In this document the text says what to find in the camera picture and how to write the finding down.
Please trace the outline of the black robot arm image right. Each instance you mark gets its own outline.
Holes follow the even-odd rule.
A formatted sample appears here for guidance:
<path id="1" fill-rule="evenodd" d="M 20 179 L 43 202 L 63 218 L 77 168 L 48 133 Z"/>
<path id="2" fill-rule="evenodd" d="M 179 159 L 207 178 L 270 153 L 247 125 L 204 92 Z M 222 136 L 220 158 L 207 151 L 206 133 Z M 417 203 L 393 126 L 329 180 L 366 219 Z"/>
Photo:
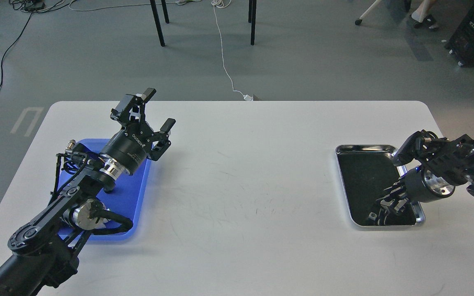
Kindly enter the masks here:
<path id="1" fill-rule="evenodd" d="M 384 189 L 376 206 L 401 214 L 412 202 L 433 202 L 450 197 L 455 188 L 467 184 L 474 197 L 474 139 L 437 137 L 431 131 L 413 133 L 392 157 L 396 167 L 418 160 L 420 165 Z"/>

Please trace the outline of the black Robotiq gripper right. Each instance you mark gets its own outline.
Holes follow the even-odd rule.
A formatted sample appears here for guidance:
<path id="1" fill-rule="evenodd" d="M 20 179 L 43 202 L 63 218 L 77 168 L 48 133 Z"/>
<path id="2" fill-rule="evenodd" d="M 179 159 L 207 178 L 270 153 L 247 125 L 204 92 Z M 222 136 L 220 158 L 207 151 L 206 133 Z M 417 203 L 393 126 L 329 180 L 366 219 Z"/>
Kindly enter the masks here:
<path id="1" fill-rule="evenodd" d="M 412 169 L 391 187 L 383 190 L 370 208 L 367 223 L 374 226 L 401 226 L 410 224 L 410 202 L 423 203 L 447 197 L 447 182 L 428 169 Z"/>

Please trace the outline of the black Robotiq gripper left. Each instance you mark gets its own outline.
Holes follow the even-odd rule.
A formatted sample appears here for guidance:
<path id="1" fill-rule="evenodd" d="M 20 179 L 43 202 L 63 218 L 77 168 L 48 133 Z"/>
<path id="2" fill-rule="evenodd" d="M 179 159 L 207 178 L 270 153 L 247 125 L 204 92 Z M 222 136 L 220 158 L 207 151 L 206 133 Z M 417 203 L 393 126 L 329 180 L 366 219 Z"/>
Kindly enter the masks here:
<path id="1" fill-rule="evenodd" d="M 140 129 L 149 128 L 145 120 L 145 105 L 154 94 L 156 94 L 154 88 L 147 88 L 142 94 L 126 94 L 118 105 L 111 109 L 110 118 L 120 123 L 124 129 L 131 125 L 138 126 Z M 134 134 L 126 136 L 125 131 L 120 130 L 100 150 L 100 154 L 114 159 L 131 176 L 146 159 L 158 161 L 162 157 L 171 146 L 169 136 L 175 123 L 175 119 L 168 118 L 160 131 L 149 138 L 150 143 L 139 140 Z"/>

